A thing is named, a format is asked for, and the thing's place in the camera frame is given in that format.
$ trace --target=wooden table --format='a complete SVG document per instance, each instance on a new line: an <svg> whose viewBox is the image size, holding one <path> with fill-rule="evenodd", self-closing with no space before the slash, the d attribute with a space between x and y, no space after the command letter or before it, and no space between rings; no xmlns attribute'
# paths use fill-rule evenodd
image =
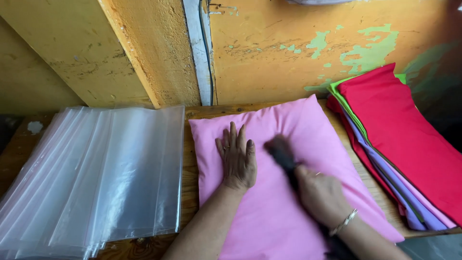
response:
<svg viewBox="0 0 462 260"><path fill-rule="evenodd" d="M242 112L256 111L264 107L276 105L278 103L265 104L247 104L247 105L219 105L219 106L198 106L186 108L185 127L184 127L184 151L183 151L183 182L182 182L182 208L181 208L181 227L192 219L199 209L199 188L196 154L194 150L194 141L191 134L191 127L188 119L214 118L224 115L240 114ZM403 219L397 210L395 204L385 195L381 187L371 177L365 169L359 158L354 153L348 140L347 133L343 128L340 120L326 108L326 100L319 100L319 104L329 118L335 131L339 135L345 146L350 158L358 171L364 184L373 195L377 204L385 212L388 222L390 222L404 237L421 237L443 234L462 233L460 228L449 229L446 231L414 231L405 225ZM16 131L8 146L0 156L0 194L6 192L14 178L21 170L21 167L29 158L35 144L39 140L43 130L33 135L27 130L27 125L32 121L40 121L44 127L51 122L51 115L27 117ZM131 239L109 242L106 249L101 250L97 260L148 260L158 259L166 251L168 246L175 239L176 234L159 235L156 237Z"/></svg>

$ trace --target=pillowcase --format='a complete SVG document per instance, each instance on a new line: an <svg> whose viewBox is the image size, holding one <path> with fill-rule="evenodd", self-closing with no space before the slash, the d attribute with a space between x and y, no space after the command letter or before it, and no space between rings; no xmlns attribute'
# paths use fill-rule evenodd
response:
<svg viewBox="0 0 462 260"><path fill-rule="evenodd" d="M223 138L230 121L238 130L246 124L246 137L255 143L258 173L255 186L239 205L220 259L324 258L327 246L317 223L305 213L284 171L263 148L276 134L287 137L297 161L337 177L361 219L391 242L404 240L363 184L315 95L239 115L189 120L199 168L200 206L223 180L215 138Z"/></svg>

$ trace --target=black brush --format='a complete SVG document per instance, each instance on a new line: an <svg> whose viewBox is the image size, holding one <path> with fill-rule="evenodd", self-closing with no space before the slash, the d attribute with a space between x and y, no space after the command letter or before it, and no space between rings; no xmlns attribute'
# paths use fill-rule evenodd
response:
<svg viewBox="0 0 462 260"><path fill-rule="evenodd" d="M292 150L289 143L282 135L275 136L271 141L264 145L265 149L271 154L285 171L289 178L292 189L298 192L298 181L295 177L295 168L297 163L294 160ZM324 239L328 245L330 252L326 253L326 257L331 260L357 260L358 258L351 252L347 245L337 236L329 236L329 229L318 222L319 229L321 230Z"/></svg>

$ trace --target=white paint chip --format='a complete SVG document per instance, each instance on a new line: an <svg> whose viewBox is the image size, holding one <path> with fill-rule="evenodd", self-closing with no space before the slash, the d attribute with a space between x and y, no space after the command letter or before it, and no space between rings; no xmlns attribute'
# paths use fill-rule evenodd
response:
<svg viewBox="0 0 462 260"><path fill-rule="evenodd" d="M32 135L39 133L42 130L42 128L43 128L43 124L40 123L39 121L33 121L27 124L27 130L31 131Z"/></svg>

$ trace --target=bracelet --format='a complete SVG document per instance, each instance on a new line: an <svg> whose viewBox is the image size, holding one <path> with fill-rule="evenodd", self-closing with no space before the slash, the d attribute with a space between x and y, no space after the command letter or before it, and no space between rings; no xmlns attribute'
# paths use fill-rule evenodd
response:
<svg viewBox="0 0 462 260"><path fill-rule="evenodd" d="M354 209L353 212L343 221L342 224L338 225L335 229L329 231L329 236L336 235L342 228L344 228L348 223L354 218L354 216L358 213L357 209Z"/></svg>

